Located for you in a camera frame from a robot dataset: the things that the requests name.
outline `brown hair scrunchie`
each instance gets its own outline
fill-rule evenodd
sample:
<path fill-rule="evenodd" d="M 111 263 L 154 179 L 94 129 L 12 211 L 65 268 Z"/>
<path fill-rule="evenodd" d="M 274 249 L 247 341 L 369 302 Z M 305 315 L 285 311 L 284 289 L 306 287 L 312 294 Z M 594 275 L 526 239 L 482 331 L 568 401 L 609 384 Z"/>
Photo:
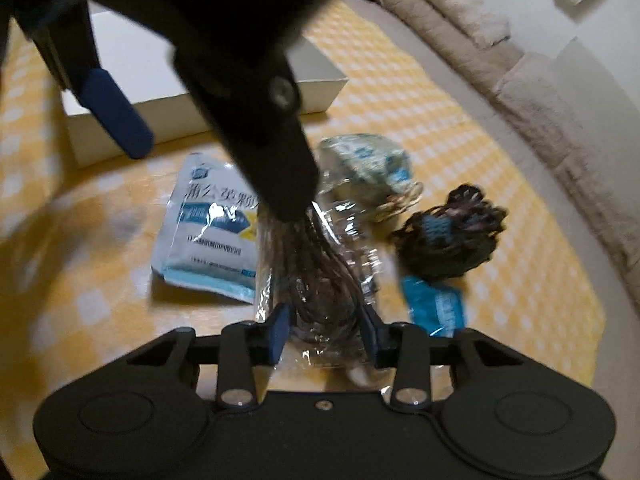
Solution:
<path fill-rule="evenodd" d="M 507 215 L 479 187 L 463 184 L 449 193 L 446 204 L 414 213 L 391 240 L 407 272 L 439 282 L 490 260 Z"/>

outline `screw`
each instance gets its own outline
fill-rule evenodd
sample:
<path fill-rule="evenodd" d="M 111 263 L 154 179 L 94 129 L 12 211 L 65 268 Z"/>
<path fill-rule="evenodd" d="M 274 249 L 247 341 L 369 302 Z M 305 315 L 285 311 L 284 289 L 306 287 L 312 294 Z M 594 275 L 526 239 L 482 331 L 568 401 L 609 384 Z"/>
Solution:
<path fill-rule="evenodd" d="M 254 400 L 254 396 L 249 390 L 232 388 L 223 392 L 222 395 L 220 395 L 220 399 L 229 406 L 246 406 Z"/>
<path fill-rule="evenodd" d="M 269 83 L 269 96 L 281 110 L 288 110 L 296 97 L 291 81 L 277 75 Z"/>
<path fill-rule="evenodd" d="M 316 402 L 316 408 L 323 412 L 328 412 L 333 406 L 334 404 L 330 400 L 318 400 L 318 402 Z"/>
<path fill-rule="evenodd" d="M 396 399 L 403 404 L 410 404 L 411 406 L 418 406 L 427 400 L 429 396 L 427 392 L 419 388 L 403 388 L 396 392 Z"/>

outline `tablecloth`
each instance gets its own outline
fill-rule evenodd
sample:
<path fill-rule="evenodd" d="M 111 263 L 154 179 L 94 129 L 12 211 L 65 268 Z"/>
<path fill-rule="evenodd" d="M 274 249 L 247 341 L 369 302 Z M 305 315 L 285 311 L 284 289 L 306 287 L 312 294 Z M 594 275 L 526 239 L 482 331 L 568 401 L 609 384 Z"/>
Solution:
<path fill-rule="evenodd" d="M 442 203 L 463 182 L 507 207 L 494 258 L 459 282 L 468 325 L 589 383 L 603 311 L 553 215 L 509 157 L 345 4 L 329 5 L 305 34 L 350 78 L 328 113 L 303 118 L 310 142 L 384 134 L 409 150 L 425 184 L 421 207 Z M 64 127 L 58 90 L 36 48 L 14 30 L 0 104 L 0 453 L 18 480 L 45 470 L 31 420 L 47 394 L 176 326 L 217 333 L 254 315 L 252 306 L 174 289 L 150 272 L 177 170 L 189 152 L 225 158 L 215 136 L 79 171 Z M 397 277 L 381 280 L 383 318 L 407 319 Z M 305 381 L 329 387 L 328 376 L 315 370 Z"/>

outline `blue packet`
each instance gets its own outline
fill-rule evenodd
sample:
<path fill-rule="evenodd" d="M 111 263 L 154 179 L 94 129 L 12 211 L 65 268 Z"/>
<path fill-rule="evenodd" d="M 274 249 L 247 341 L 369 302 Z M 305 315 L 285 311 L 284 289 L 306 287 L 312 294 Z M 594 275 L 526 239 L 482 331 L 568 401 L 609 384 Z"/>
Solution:
<path fill-rule="evenodd" d="M 416 276 L 402 279 L 402 292 L 411 320 L 429 335 L 452 337 L 465 327 L 462 293 L 452 286 L 429 283 Z"/>

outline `cardboard box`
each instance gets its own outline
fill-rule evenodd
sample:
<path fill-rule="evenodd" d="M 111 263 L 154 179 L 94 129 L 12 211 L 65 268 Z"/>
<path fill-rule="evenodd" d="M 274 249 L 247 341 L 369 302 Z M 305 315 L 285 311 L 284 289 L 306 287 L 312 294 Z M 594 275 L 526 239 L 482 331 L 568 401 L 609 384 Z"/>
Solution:
<path fill-rule="evenodd" d="M 156 144 L 211 129 L 175 75 L 171 44 L 110 10 L 92 14 L 92 25 L 103 68 L 151 128 Z M 304 38 L 290 47 L 287 57 L 302 94 L 302 113 L 327 110 L 347 77 Z M 122 154 L 71 92 L 62 92 L 62 102 L 80 168 Z"/>

